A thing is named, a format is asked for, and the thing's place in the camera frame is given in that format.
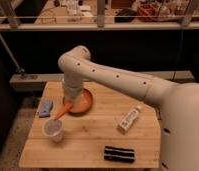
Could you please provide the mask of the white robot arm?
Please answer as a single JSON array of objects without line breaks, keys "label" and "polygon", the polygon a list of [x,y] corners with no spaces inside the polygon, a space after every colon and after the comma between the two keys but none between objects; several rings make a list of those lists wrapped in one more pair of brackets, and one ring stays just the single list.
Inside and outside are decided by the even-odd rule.
[{"label": "white robot arm", "polygon": [[159,110],[160,171],[199,171],[199,83],[176,83],[138,72],[99,65],[77,46],[62,54],[65,92],[75,99],[85,79],[107,86]]}]

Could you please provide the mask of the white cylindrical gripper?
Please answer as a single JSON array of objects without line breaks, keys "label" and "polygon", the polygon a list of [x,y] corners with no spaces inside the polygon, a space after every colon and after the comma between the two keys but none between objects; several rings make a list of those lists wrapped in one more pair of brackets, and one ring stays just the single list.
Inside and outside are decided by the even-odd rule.
[{"label": "white cylindrical gripper", "polygon": [[74,101],[81,94],[83,86],[70,86],[65,81],[62,81],[62,88],[65,98]]}]

